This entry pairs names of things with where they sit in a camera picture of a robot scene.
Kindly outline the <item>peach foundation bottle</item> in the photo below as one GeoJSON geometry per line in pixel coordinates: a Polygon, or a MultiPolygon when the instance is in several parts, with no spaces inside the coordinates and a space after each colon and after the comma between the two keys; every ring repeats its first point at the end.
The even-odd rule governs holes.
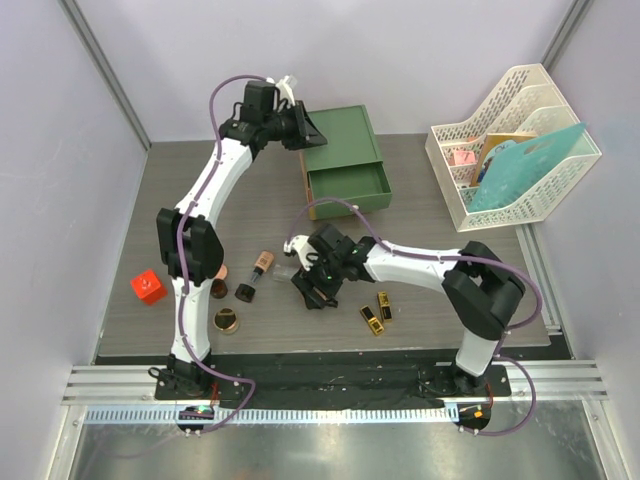
{"type": "Polygon", "coordinates": [[[250,284],[256,285],[260,278],[266,273],[271,267],[273,261],[275,259],[275,255],[269,251],[262,251],[258,258],[256,259],[253,267],[253,271],[250,277],[250,284]]]}

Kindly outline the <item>black square bottle cap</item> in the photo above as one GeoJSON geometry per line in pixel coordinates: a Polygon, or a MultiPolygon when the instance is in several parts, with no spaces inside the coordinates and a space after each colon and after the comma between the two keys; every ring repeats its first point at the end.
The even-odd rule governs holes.
{"type": "Polygon", "coordinates": [[[235,297],[245,303],[251,303],[255,297],[256,288],[250,284],[241,283],[238,285],[234,295],[235,297]]]}

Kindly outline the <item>peach foundation bottle capped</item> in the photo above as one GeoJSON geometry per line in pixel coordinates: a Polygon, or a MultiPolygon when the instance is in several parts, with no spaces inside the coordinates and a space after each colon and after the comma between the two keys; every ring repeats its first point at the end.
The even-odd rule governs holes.
{"type": "Polygon", "coordinates": [[[325,297],[323,302],[325,307],[336,308],[338,306],[337,300],[333,297],[325,297]]]}

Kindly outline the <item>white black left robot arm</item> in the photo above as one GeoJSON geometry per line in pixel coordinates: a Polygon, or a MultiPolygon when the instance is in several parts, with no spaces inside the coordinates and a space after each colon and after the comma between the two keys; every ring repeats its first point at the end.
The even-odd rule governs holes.
{"type": "Polygon", "coordinates": [[[161,260],[175,295],[175,335],[167,365],[149,372],[159,400],[203,398],[217,378],[209,370],[209,302],[224,249],[215,226],[232,189],[271,142],[291,151],[327,143],[295,98],[293,76],[242,79],[244,97],[231,118],[213,126],[215,144],[201,174],[174,208],[163,208],[156,217],[161,260]]]}

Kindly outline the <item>green top drawer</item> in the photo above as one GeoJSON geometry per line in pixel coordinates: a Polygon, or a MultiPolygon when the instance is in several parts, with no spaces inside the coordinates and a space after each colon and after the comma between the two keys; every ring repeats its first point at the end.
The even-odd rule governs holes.
{"type": "Polygon", "coordinates": [[[313,200],[335,197],[363,213],[386,209],[392,189],[381,161],[308,172],[313,200]]]}

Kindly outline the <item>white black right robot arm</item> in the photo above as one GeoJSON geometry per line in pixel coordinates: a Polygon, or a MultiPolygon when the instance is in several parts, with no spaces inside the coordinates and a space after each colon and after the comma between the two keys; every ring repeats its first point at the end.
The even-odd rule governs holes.
{"type": "Polygon", "coordinates": [[[472,395],[486,385],[494,352],[526,291],[516,274],[500,268],[494,253],[475,241],[444,251],[372,236],[355,242],[327,224],[286,240],[283,252],[299,259],[292,283],[309,310],[337,307],[346,280],[396,282],[446,295],[464,327],[449,374],[456,394],[472,395]]]}

